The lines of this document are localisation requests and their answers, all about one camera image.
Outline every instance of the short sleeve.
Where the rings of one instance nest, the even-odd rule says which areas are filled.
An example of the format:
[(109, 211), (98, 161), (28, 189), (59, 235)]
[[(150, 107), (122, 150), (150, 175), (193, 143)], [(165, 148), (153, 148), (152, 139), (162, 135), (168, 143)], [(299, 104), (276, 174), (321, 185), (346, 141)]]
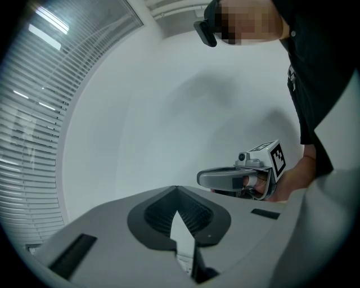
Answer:
[(308, 124), (306, 123), (304, 114), (303, 114), (303, 112), (302, 112), (302, 110), (300, 108), (298, 99), (296, 97), (296, 91), (294, 91), (293, 83), (291, 82), (290, 79), (287, 80), (287, 87), (289, 88), (289, 92), (291, 94), (291, 98), (292, 98), (292, 101), (293, 101), (294, 106), (295, 106), (296, 113), (298, 114), (298, 118), (299, 118), (299, 123), (300, 123), (300, 144), (302, 144), (302, 145), (313, 144), (313, 142), (311, 140), (311, 137), (310, 137)]

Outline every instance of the neck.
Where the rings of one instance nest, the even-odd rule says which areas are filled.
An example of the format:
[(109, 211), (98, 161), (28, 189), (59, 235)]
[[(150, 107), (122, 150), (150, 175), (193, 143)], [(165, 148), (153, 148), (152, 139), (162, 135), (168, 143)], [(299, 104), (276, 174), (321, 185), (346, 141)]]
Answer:
[(282, 21), (282, 35), (280, 37), (281, 39), (285, 39), (289, 37), (290, 34), (290, 27), (289, 25), (286, 23), (286, 21), (284, 20), (284, 18), (281, 17), (281, 21)]

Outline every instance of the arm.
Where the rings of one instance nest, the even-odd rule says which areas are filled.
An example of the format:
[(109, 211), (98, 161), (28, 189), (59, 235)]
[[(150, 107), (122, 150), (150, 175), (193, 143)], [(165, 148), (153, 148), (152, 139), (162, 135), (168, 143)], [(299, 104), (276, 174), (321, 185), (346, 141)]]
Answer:
[[(304, 145), (304, 154), (297, 165), (284, 172), (277, 182), (276, 190), (273, 196), (268, 199), (271, 202), (285, 201), (290, 194), (301, 188), (307, 188), (315, 179), (316, 174), (316, 149), (313, 144)], [(244, 186), (247, 185), (249, 179), (244, 178)], [(266, 180), (261, 177), (255, 185), (255, 189), (264, 192)]]

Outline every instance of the man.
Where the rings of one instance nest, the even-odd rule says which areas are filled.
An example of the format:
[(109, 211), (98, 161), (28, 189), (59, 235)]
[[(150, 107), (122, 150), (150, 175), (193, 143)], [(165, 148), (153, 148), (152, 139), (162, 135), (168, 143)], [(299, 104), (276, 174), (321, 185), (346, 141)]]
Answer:
[[(355, 17), (345, 5), (309, 0), (213, 0), (205, 10), (212, 32), (229, 44), (280, 40), (291, 62), (287, 85), (300, 122), (304, 154), (284, 172), (269, 201), (287, 200), (332, 171), (314, 129), (341, 96), (358, 65)], [(244, 186), (249, 178), (244, 178)], [(254, 188), (263, 193), (261, 174)]]

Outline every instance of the wall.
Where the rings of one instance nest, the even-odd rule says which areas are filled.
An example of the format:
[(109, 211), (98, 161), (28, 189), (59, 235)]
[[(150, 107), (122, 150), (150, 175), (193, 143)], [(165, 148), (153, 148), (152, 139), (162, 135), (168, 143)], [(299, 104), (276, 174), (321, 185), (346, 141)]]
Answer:
[(167, 185), (197, 186), (206, 168), (280, 139), (302, 153), (280, 43), (216, 48), (195, 32), (159, 44), (142, 28), (104, 61), (74, 109), (63, 157), (70, 220), (90, 208)]
[(166, 185), (197, 186), (197, 173), (280, 139), (289, 167), (301, 157), (279, 42), (216, 48), (195, 32), (162, 41), (133, 79), (121, 136), (116, 196)]

